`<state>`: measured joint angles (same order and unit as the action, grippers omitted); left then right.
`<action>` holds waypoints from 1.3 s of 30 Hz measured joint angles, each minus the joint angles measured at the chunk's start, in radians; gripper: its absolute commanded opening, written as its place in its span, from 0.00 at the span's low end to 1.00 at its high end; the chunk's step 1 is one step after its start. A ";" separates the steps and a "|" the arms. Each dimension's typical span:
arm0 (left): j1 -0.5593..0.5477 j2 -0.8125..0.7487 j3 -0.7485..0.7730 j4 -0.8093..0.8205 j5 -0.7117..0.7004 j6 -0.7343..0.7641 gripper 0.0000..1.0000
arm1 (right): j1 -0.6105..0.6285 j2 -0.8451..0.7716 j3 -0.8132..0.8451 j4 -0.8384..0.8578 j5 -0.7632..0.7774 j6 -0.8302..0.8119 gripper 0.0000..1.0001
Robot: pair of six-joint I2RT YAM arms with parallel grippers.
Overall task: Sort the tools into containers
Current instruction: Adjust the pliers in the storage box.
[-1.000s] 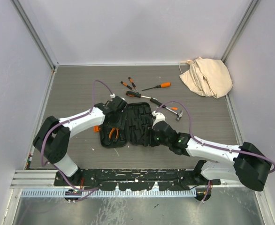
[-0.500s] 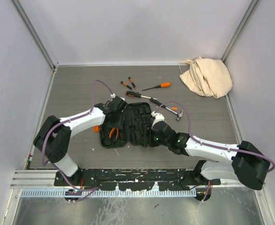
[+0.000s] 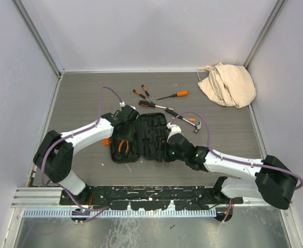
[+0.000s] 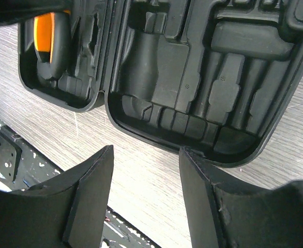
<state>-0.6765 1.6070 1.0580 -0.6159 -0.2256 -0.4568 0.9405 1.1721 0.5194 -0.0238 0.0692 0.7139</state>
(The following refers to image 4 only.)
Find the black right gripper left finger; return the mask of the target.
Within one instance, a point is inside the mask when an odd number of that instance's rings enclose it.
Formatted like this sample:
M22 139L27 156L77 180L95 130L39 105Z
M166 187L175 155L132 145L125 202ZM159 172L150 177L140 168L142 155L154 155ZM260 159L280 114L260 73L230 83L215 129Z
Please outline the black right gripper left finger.
M25 191L0 191L0 247L99 247L113 168L108 145Z

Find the orange black pliers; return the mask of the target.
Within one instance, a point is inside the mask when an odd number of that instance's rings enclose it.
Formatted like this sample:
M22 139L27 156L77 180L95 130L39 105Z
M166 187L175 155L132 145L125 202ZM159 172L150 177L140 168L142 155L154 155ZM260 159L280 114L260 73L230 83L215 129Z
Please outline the orange black pliers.
M37 73L47 81L59 80L69 63L71 27L69 10L34 18L34 47Z

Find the black plastic tool case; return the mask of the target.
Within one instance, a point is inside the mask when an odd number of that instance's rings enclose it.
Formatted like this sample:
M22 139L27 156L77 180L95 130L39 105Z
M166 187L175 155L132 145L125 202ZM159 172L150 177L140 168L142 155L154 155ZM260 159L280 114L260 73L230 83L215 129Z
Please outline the black plastic tool case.
M75 1L69 63L37 73L34 18L18 25L22 85L119 130L238 167L266 146L303 75L303 1Z

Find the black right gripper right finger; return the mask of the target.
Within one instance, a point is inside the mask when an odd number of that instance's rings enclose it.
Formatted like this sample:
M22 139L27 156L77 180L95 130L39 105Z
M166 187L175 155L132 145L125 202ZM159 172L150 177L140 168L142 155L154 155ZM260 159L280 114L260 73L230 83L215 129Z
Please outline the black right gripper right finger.
M303 180L261 188L185 147L179 170L193 247L303 247Z

